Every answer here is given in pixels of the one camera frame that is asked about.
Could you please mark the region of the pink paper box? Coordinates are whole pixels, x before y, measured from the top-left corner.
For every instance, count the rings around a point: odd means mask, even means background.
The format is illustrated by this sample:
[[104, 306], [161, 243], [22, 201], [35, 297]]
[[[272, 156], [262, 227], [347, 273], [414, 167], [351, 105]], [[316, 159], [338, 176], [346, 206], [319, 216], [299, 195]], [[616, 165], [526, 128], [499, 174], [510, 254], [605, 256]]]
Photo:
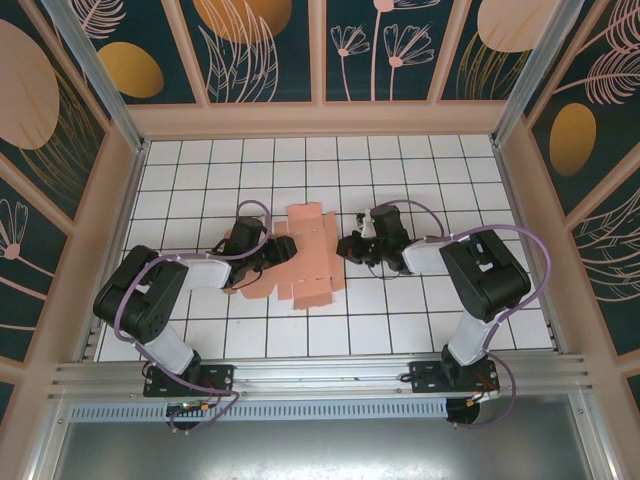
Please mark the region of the pink paper box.
[[338, 222], [336, 214], [325, 213], [322, 204], [293, 204], [287, 219], [275, 223], [277, 237], [291, 237], [297, 249], [293, 259], [266, 270], [250, 273], [234, 289], [247, 299], [266, 298], [272, 292], [279, 300], [290, 300], [295, 310], [323, 307], [333, 302], [333, 294], [345, 288], [342, 258], [336, 253]]

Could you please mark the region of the grey metal sheet panel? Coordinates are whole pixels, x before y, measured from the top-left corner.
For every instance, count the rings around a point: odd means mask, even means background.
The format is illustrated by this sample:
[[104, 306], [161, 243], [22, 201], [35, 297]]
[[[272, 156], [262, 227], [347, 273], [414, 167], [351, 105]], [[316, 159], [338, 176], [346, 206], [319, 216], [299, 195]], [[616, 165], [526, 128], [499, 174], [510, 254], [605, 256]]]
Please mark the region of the grey metal sheet panel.
[[558, 418], [486, 430], [442, 420], [75, 424], [55, 480], [596, 480]]

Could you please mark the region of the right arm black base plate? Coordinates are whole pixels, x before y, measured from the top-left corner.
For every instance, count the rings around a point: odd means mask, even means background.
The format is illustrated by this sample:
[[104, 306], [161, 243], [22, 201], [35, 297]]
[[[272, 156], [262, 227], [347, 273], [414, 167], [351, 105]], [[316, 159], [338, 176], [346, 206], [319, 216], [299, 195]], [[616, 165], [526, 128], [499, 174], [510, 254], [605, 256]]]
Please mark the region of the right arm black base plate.
[[472, 394], [500, 389], [495, 363], [488, 359], [471, 366], [445, 361], [411, 362], [402, 379], [414, 393]]

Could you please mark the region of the aluminium mounting rail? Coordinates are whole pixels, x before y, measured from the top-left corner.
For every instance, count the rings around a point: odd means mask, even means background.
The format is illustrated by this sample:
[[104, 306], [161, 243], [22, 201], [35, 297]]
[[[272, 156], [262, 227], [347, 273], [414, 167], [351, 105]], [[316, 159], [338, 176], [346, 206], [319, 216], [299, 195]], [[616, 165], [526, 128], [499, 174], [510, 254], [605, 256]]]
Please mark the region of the aluminium mounting rail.
[[[569, 394], [593, 388], [584, 359], [555, 351], [497, 354], [516, 380], [520, 395]], [[438, 360], [436, 353], [347, 355], [281, 359], [232, 359], [233, 388], [243, 400], [320, 400], [407, 397], [399, 380], [413, 361]], [[46, 393], [67, 401], [141, 401], [141, 362], [63, 363]]]

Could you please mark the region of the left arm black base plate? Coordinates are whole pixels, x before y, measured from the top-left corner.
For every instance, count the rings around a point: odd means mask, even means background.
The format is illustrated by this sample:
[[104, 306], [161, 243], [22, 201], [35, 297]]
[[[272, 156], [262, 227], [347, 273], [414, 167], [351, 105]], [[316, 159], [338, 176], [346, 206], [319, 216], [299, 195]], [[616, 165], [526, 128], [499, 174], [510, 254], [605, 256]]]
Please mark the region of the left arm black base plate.
[[[204, 391], [186, 387], [176, 382], [159, 368], [149, 366], [145, 370], [143, 396], [146, 398], [178, 398], [209, 396]], [[232, 365], [201, 365], [199, 378], [190, 382], [205, 389], [230, 391], [233, 387], [234, 367]]]

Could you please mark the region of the aluminium frame post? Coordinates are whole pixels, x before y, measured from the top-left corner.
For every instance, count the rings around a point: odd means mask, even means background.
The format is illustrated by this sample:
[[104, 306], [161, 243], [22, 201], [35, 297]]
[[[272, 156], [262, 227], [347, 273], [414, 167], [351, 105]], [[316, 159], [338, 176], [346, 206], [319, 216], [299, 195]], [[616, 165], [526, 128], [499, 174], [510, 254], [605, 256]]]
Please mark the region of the aluminium frame post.
[[62, 38], [74, 58], [84, 68], [89, 82], [102, 100], [112, 119], [135, 153], [142, 151], [144, 139], [127, 106], [106, 71], [97, 51], [85, 35], [67, 0], [42, 0], [50, 18], [56, 23]]
[[512, 133], [535, 90], [551, 71], [551, 65], [566, 43], [570, 31], [575, 25], [581, 24], [579, 17], [582, 11], [590, 10], [590, 7], [584, 7], [588, 1], [591, 0], [559, 0], [552, 10], [490, 135], [494, 149], [500, 149]]

